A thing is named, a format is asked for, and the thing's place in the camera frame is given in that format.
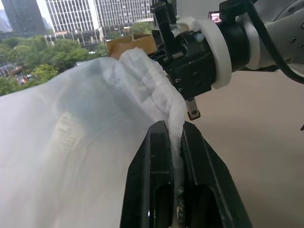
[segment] tree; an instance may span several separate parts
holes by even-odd
[[[122,35],[120,35],[119,32],[109,32],[107,35],[106,35],[106,38],[107,39],[118,39],[118,38],[121,38]]]
[[[153,26],[146,22],[135,23],[133,27],[130,28],[130,34],[151,34]]]
[[[80,48],[80,44],[76,40],[70,39],[59,39],[56,41],[53,47],[55,52],[70,52],[73,49]]]
[[[40,83],[45,83],[58,74],[58,70],[48,64],[42,64],[31,73]]]
[[[4,39],[3,43],[10,46],[11,48],[14,48],[23,40],[24,40],[24,38],[21,38],[21,37],[10,37],[10,38]]]
[[[0,77],[0,96],[14,93],[18,91],[18,82],[15,80],[9,80],[6,77]]]
[[[52,35],[52,34],[54,34],[54,31],[53,31],[53,29],[52,28],[47,28],[47,34],[48,35]]]
[[[108,50],[104,43],[98,44],[95,52],[99,53],[99,56],[108,56]]]
[[[43,82],[41,82],[41,81],[32,79],[32,80],[27,81],[23,85],[19,85],[19,90],[24,90],[24,89],[28,89],[28,88],[31,88],[31,87],[34,87],[34,86],[38,86],[38,85],[40,85],[42,83]]]

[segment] black cable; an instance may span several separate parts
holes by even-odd
[[[268,50],[269,54],[271,55],[272,59],[276,63],[276,65],[281,69],[281,71],[290,79],[294,80],[295,82],[304,84],[304,77],[299,76],[296,74],[283,60],[279,51],[273,44],[267,29],[264,26],[261,18],[259,17],[255,6],[253,5],[251,0],[243,0],[245,9],[249,18],[251,19],[252,24],[256,28],[262,42],[264,43],[266,49]]]

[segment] small screen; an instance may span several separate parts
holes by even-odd
[[[219,23],[222,20],[219,18],[219,12],[209,12],[209,18],[215,23]]]

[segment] table surface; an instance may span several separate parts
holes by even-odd
[[[304,85],[236,72],[193,121],[228,166],[255,228],[304,227]]]

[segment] city skyline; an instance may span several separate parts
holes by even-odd
[[[46,0],[55,32],[90,31],[99,28],[94,5],[89,0]]]
[[[52,25],[52,20],[51,20],[51,16],[48,12],[48,8],[47,8],[47,4],[46,4],[46,0],[37,0],[37,4],[38,4],[38,7],[40,9],[40,13],[42,15],[42,17],[44,17],[47,22],[51,25]],[[0,0],[0,9],[3,10],[4,9],[4,6],[2,4],[2,0]]]
[[[21,36],[47,33],[36,0],[2,0],[2,5],[14,32]]]

